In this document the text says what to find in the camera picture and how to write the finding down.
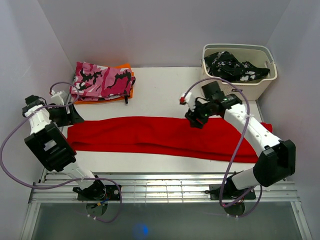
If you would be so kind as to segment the red trousers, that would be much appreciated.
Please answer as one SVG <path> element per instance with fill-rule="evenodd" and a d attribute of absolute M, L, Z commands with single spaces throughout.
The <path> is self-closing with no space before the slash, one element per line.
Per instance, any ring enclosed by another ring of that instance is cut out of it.
<path fill-rule="evenodd" d="M 87 120 L 67 129 L 76 151 L 159 154 L 230 161 L 241 134 L 222 118 L 193 128 L 185 118 L 128 116 Z"/>

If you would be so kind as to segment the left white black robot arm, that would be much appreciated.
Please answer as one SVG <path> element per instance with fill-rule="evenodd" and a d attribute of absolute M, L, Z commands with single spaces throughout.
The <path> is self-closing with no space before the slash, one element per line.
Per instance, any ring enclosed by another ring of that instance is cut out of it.
<path fill-rule="evenodd" d="M 89 200 L 104 200 L 107 195 L 105 185 L 98 176 L 83 168 L 76 160 L 76 151 L 67 142 L 60 127 L 83 123 L 73 104 L 67 107 L 44 107 L 44 98 L 30 95 L 25 98 L 26 106 L 22 115 L 30 124 L 30 135 L 25 144 L 36 156 L 44 168 L 75 179 L 78 184 L 73 191 Z"/>

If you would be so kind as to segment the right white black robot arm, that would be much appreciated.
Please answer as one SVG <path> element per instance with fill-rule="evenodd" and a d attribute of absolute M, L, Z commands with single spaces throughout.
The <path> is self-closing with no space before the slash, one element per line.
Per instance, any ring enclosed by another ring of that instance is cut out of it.
<path fill-rule="evenodd" d="M 258 160 L 247 170 L 224 176 L 218 189 L 212 191 L 220 199 L 244 197 L 256 186 L 269 187 L 296 172 L 296 145 L 291 140 L 282 140 L 250 114 L 248 100 L 235 94 L 224 94 L 216 78 L 202 86 L 203 101 L 194 97 L 190 90 L 179 99 L 181 105 L 187 105 L 185 117 L 190 125 L 203 128 L 211 116 L 220 116 L 231 124 L 256 153 Z"/>

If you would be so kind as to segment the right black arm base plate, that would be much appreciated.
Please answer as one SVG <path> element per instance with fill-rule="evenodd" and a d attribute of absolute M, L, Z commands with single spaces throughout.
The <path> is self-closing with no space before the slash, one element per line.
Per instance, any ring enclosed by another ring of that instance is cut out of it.
<path fill-rule="evenodd" d="M 220 190 L 221 186 L 219 184 L 210 184 L 209 189 L 205 190 L 204 193 L 210 195 L 211 200 L 219 200 L 220 197 Z M 246 192 L 246 189 L 242 190 L 228 190 L 228 187 L 225 186 L 222 193 L 222 199 L 223 200 L 235 200 L 236 198 L 240 197 L 242 194 Z M 252 189 L 250 192 L 248 192 L 244 197 L 244 200 L 255 200 L 256 199 L 256 193 Z"/>

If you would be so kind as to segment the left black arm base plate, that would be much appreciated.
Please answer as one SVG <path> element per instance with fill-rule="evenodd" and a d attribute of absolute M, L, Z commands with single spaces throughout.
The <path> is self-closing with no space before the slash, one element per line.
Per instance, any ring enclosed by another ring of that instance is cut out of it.
<path fill-rule="evenodd" d="M 106 198 L 109 201 L 119 201 L 120 200 L 120 192 L 115 185 L 106 184 L 105 188 L 106 188 Z M 97 201 L 97 199 L 87 198 L 85 196 L 80 195 L 79 193 L 77 194 L 76 199 L 78 201 Z"/>

